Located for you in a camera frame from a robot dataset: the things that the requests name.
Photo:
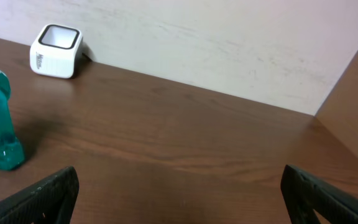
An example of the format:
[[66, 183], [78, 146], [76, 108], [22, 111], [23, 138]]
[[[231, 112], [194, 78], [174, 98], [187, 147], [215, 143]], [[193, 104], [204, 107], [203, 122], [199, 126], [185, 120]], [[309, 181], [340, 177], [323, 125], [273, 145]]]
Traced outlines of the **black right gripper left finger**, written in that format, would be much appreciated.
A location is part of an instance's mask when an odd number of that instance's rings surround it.
[[74, 167], [65, 167], [0, 201], [0, 223], [70, 223], [79, 193]]

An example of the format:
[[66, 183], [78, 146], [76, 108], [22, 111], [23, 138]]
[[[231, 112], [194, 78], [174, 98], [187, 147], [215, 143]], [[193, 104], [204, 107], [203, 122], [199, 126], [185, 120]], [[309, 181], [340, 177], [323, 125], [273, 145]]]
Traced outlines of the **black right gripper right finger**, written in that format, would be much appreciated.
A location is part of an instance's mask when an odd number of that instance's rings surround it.
[[286, 165], [280, 189], [292, 223], [358, 224], [358, 198], [293, 165]]

